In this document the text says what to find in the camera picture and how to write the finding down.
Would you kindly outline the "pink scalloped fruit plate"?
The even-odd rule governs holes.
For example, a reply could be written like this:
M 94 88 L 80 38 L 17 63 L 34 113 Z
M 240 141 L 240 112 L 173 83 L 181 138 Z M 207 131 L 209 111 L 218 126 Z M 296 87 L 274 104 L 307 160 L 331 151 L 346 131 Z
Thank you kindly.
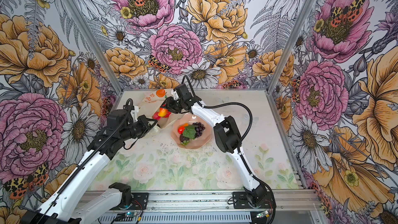
M 213 127 L 198 116 L 185 114 L 172 126 L 171 138 L 184 149 L 199 149 L 213 138 Z

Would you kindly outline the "small orange fruit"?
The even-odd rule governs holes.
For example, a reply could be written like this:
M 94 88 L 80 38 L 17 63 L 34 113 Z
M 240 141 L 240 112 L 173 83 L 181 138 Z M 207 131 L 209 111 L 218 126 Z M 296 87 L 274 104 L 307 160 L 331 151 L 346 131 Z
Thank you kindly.
M 158 116 L 161 118 L 165 118 L 169 114 L 169 111 L 165 108 L 160 108 L 158 112 Z

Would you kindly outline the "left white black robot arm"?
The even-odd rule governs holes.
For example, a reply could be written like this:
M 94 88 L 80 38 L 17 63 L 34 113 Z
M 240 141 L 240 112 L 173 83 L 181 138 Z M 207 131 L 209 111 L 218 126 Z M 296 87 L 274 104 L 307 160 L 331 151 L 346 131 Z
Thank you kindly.
M 130 110 L 115 110 L 108 115 L 107 121 L 107 126 L 97 133 L 66 181 L 38 210 L 28 210 L 21 223 L 91 223 L 100 214 L 114 207 L 130 207 L 134 202 L 131 187 L 123 183 L 113 183 L 102 196 L 87 204 L 85 210 L 75 210 L 99 172 L 125 147 L 125 142 L 129 139 L 138 141 L 157 125 L 157 120 L 145 115 L 133 117 Z

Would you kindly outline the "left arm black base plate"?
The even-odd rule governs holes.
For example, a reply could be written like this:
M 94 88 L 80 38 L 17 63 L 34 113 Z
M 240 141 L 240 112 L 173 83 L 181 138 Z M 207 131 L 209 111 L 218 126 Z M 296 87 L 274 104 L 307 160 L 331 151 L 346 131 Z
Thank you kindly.
M 149 193 L 133 192 L 123 193 L 121 203 L 113 210 L 145 210 L 148 204 Z

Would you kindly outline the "red yellow peach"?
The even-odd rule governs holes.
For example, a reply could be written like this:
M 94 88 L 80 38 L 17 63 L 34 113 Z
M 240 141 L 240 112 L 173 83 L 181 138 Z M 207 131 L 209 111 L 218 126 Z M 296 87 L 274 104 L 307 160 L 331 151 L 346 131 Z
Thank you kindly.
M 184 126 L 184 125 L 181 125 L 181 126 L 178 128 L 178 133 L 179 133 L 179 134 L 183 134 L 184 130 L 185 130 L 185 126 Z

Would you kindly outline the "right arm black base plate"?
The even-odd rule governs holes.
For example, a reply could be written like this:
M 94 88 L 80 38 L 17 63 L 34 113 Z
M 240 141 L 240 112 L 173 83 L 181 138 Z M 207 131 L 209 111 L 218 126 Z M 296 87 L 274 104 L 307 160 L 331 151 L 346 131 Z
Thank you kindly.
M 258 196 L 255 192 L 235 191 L 232 192 L 232 204 L 235 209 L 276 208 L 270 192 Z

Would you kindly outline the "red bumpy fruit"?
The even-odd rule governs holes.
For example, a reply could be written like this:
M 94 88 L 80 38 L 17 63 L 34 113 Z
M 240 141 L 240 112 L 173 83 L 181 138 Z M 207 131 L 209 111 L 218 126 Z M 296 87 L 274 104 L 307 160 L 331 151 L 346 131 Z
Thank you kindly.
M 161 114 L 159 116 L 159 112 L 155 112 L 153 114 L 152 118 L 156 119 L 156 120 L 160 120 L 161 118 L 169 118 L 170 114 L 171 114 L 170 112 L 167 112 L 167 113 Z

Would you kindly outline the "dark purple grape bunch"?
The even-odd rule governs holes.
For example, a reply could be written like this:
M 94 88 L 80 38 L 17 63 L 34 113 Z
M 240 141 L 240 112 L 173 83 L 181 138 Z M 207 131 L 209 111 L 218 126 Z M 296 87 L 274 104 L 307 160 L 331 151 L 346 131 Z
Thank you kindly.
M 199 138 L 205 130 L 205 126 L 201 122 L 194 122 L 185 126 L 185 130 L 182 135 L 194 140 Z

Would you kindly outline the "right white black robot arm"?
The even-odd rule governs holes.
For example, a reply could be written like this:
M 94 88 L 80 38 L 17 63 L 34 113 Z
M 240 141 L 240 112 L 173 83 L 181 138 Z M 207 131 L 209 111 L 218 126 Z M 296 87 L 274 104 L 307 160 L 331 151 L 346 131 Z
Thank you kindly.
M 240 134 L 232 116 L 225 117 L 215 111 L 215 109 L 231 105 L 242 107 L 249 115 L 249 124 L 243 134 Z M 161 108 L 173 114 L 182 114 L 183 111 L 187 111 L 208 123 L 213 128 L 217 147 L 226 153 L 237 167 L 249 205 L 252 207 L 261 205 L 271 190 L 265 182 L 256 177 L 242 149 L 242 142 L 248 135 L 253 121 L 252 113 L 246 105 L 229 102 L 207 106 L 193 90 L 189 91 L 186 85 L 180 85 L 172 90 L 172 95 L 165 99 Z

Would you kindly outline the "translucent cream plastic bag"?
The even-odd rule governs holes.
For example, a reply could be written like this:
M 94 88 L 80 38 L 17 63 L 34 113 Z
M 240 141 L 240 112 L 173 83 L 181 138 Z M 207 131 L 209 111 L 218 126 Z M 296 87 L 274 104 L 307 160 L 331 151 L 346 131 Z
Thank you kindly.
M 145 115 L 147 118 L 152 118 L 155 112 L 159 112 L 162 103 L 167 97 L 172 95 L 172 89 L 158 89 L 156 91 L 146 92 L 142 101 L 138 104 L 139 116 Z M 170 114 L 169 118 L 161 118 L 158 120 L 157 125 L 159 128 L 163 129 L 173 124 L 180 115 Z

